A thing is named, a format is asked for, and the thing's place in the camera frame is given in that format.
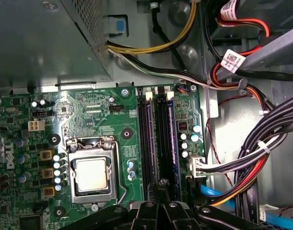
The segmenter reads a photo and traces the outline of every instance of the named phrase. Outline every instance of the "ram slot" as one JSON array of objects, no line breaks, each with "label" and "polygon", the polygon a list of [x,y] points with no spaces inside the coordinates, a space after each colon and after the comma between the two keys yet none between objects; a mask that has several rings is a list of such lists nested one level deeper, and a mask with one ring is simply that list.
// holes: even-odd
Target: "ram slot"
[{"label": "ram slot", "polygon": [[164,94],[159,94],[157,97],[156,118],[159,177],[160,179],[168,179],[169,196],[171,200],[175,200],[169,107],[166,95]]},{"label": "ram slot", "polygon": [[178,153],[178,144],[177,144],[177,134],[176,134],[176,122],[175,122],[175,113],[174,113],[174,103],[173,103],[174,92],[168,92],[167,100],[169,107],[169,124],[170,124],[170,136],[171,136],[171,154],[173,160],[173,173],[175,178],[174,190],[175,190],[175,199],[181,200],[181,189],[180,189],[180,162],[179,162],[179,153]]},{"label": "ram slot", "polygon": [[147,187],[156,183],[156,161],[153,128],[152,100],[146,100],[142,91],[138,91],[137,112],[140,134],[140,155],[144,199],[147,200]]}]

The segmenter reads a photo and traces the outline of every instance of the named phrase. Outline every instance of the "solid capacitor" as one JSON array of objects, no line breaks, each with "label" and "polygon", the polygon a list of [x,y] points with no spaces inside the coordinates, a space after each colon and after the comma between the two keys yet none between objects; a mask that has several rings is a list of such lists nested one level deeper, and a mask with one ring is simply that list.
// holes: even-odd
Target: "solid capacitor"
[{"label": "solid capacitor", "polygon": [[21,147],[26,147],[28,145],[28,142],[29,140],[27,138],[18,138],[16,139],[15,141],[15,145],[18,147],[18,148],[21,148]]}]

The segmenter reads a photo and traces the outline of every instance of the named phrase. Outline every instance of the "yellow wire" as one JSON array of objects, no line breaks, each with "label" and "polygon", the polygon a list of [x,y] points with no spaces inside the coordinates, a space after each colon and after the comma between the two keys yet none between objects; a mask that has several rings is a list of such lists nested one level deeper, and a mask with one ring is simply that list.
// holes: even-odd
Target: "yellow wire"
[{"label": "yellow wire", "polygon": [[217,202],[217,203],[211,204],[211,206],[214,206],[214,207],[215,207],[215,206],[221,205],[221,204],[225,203],[226,201],[228,201],[229,199],[233,198],[234,196],[238,195],[238,194],[241,193],[242,191],[246,190],[246,189],[250,186],[251,182],[253,182],[253,181],[257,178],[257,176],[258,176],[258,175],[254,176],[254,177],[252,178],[252,180],[250,180],[250,182],[249,182],[246,186],[244,186],[243,188],[241,188],[241,189],[239,189],[238,191],[234,192],[233,194],[231,194],[230,196],[228,196],[228,197],[225,198],[224,200],[221,200],[221,201],[219,201],[219,202]]},{"label": "yellow wire", "polygon": [[173,41],[169,43],[166,43],[160,46],[150,47],[150,48],[124,48],[124,47],[116,47],[111,45],[108,45],[108,48],[112,49],[113,51],[117,53],[122,53],[122,54],[146,54],[146,53],[162,50],[164,48],[169,47],[170,45],[177,43],[187,34],[187,32],[190,30],[194,22],[195,15],[196,15],[196,3],[192,2],[190,15],[185,27],[183,28],[182,32],[177,36],[177,38],[175,38]]}]

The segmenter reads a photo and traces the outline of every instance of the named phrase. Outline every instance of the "white zip tie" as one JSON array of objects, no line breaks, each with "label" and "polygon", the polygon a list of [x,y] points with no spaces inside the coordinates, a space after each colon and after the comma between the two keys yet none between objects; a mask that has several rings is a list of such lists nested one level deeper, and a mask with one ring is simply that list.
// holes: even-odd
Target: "white zip tie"
[{"label": "white zip tie", "polygon": [[258,140],[257,141],[258,146],[261,149],[264,149],[267,153],[271,153],[270,149],[268,148],[268,146],[265,144],[265,142],[263,142],[262,140]]}]

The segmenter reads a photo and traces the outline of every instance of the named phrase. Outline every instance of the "barcode label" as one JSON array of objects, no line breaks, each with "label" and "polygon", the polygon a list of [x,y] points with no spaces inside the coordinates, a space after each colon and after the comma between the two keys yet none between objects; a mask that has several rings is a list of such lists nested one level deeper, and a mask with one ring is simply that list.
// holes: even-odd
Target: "barcode label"
[{"label": "barcode label", "polygon": [[221,61],[221,66],[232,73],[235,73],[245,59],[246,58],[244,56],[228,49],[223,57],[223,60]]},{"label": "barcode label", "polygon": [[221,8],[221,15],[227,20],[237,20],[235,9],[237,0],[231,0]]}]

